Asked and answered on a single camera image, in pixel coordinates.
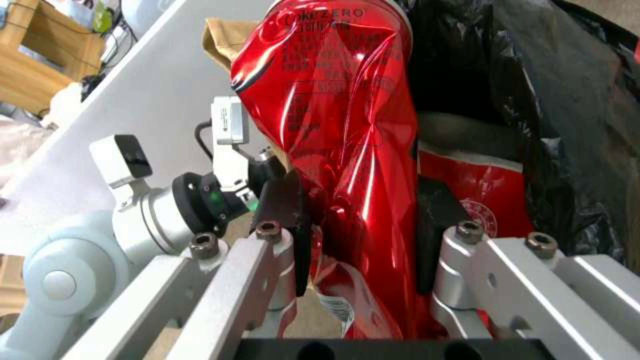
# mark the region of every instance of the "black cable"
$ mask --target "black cable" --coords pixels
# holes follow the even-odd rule
[[[213,161],[213,154],[211,153],[209,148],[207,148],[207,146],[204,144],[204,142],[202,141],[202,137],[201,137],[202,130],[204,130],[204,129],[208,128],[208,127],[211,127],[211,118],[209,118],[209,121],[201,122],[198,125],[196,125],[196,129],[194,131],[194,135],[195,135],[196,141],[198,142],[198,145],[200,146],[202,151],[204,151],[204,153],[207,155],[207,157],[211,161]]]
[[[138,37],[136,36],[136,33],[133,32],[133,29],[131,28],[127,20],[124,18],[124,15],[122,15],[122,0],[118,1],[118,6],[120,7],[120,20],[122,21],[123,24],[125,24],[125,26],[129,28],[129,31],[131,32],[131,36],[133,37],[133,40],[138,42]]]

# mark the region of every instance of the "silver cylinder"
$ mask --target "silver cylinder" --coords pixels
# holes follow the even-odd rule
[[[175,203],[171,186],[153,189],[142,200],[142,210],[154,241],[167,254],[179,254],[193,237]]]
[[[180,254],[193,237],[171,187],[151,189],[133,204],[113,212],[113,231],[127,257],[143,268],[160,254]]]

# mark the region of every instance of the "floor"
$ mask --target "floor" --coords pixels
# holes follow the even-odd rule
[[[640,0],[573,0],[620,26],[640,35]],[[226,240],[246,234],[245,229],[251,222],[251,216],[237,219],[228,230]],[[145,359],[160,359],[173,345],[179,331],[167,329],[158,338]],[[313,291],[298,301],[298,316],[287,328],[285,336],[291,338],[337,338],[340,336],[340,322],[320,305]]]

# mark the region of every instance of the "hole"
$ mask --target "hole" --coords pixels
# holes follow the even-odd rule
[[[276,225],[272,222],[263,222],[260,228],[265,231],[271,231],[276,228]]]
[[[306,344],[298,352],[298,360],[334,360],[335,355],[330,347],[318,341]]]
[[[495,275],[490,272],[489,276],[487,277],[487,282],[489,283],[489,286],[491,286],[491,288],[495,289],[498,287],[498,280],[495,279]]]
[[[195,243],[196,244],[204,244],[204,243],[208,243],[209,242],[209,236],[208,235],[200,235],[195,239]]]
[[[480,353],[467,343],[451,343],[444,349],[445,360],[482,360]]]
[[[478,230],[478,224],[473,221],[467,221],[462,226],[468,230]]]
[[[551,240],[549,240],[549,238],[544,236],[544,235],[536,235],[536,236],[534,236],[534,239],[536,239],[537,242],[542,243],[542,244],[550,244],[551,243]]]

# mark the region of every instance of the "wooden shelf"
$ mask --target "wooden shelf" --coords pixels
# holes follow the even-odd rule
[[[14,0],[0,29],[0,101],[31,113],[72,81],[100,72],[104,39],[42,0]],[[60,73],[18,52],[20,45],[63,68]]]

